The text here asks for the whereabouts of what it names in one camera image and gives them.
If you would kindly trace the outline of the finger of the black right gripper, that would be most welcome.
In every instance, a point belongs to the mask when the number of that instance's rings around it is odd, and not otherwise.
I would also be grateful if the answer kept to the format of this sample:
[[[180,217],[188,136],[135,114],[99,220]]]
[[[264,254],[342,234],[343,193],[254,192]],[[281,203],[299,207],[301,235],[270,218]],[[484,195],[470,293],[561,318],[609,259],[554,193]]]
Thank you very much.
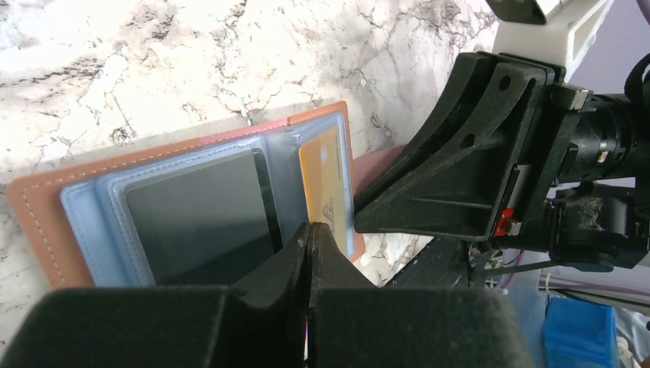
[[[491,237],[548,87],[544,64],[506,54],[458,55],[422,127],[356,195],[356,230]]]

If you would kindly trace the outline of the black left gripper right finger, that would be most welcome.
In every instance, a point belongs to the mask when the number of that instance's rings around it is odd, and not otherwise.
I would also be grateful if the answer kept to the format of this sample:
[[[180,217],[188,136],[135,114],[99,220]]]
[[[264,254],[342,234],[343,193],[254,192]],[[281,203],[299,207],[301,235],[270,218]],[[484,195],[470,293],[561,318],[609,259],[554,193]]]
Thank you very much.
[[[377,287],[330,227],[307,238],[311,367],[532,367],[513,308],[477,288]]]

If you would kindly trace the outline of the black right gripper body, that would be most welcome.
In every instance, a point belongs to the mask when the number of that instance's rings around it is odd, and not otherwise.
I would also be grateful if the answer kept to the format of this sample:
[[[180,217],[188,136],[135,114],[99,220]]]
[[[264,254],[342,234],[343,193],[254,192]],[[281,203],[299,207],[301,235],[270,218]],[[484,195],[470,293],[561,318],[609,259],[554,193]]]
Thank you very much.
[[[534,106],[501,249],[581,271],[634,268],[649,252],[649,95],[553,86]]]

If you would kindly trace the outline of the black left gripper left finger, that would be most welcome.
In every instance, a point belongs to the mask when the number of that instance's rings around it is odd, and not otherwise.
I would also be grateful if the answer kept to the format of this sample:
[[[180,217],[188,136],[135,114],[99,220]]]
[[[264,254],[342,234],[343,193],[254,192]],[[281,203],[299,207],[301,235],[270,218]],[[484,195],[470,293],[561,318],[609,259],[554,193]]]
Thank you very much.
[[[3,367],[300,367],[310,225],[230,286],[67,288],[28,314]]]

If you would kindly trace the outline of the brown leather card holder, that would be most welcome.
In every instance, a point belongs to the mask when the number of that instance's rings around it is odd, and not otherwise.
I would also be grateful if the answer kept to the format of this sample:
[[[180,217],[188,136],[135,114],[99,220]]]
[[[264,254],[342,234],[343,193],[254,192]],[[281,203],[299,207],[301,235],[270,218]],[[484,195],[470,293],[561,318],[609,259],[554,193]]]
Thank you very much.
[[[354,158],[338,102],[23,176],[8,200],[54,288],[233,284],[308,222],[357,259],[353,197],[400,152]]]

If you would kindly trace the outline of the dark card in sleeve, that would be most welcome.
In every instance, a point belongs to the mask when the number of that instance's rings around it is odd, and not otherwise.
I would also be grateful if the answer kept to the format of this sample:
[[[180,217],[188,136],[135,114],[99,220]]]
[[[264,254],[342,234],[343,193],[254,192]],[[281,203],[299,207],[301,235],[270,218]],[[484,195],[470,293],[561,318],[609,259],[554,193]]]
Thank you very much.
[[[233,284],[283,246],[258,148],[135,182],[125,200],[156,285]]]

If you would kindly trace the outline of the yellow card in sleeve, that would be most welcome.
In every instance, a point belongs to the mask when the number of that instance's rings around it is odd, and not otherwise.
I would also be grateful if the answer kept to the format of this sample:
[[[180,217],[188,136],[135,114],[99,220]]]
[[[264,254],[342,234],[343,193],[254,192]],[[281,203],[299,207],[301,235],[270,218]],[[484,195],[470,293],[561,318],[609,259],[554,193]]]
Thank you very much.
[[[308,218],[330,227],[338,249],[348,259],[356,252],[346,140],[332,127],[298,150]]]

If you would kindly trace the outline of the blue plastic box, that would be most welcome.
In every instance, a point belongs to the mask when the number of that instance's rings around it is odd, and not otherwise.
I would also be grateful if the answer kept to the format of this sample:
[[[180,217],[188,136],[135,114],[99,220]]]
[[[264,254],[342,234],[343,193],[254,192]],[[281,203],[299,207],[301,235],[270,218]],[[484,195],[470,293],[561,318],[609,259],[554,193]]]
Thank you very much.
[[[543,325],[547,367],[618,367],[614,308],[553,298]]]

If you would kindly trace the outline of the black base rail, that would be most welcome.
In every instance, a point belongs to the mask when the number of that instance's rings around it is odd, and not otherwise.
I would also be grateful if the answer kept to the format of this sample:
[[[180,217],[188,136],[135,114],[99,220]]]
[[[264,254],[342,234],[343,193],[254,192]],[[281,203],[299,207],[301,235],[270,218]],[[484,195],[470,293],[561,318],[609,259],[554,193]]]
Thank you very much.
[[[468,246],[464,241],[433,238],[387,283],[398,288],[466,288]]]

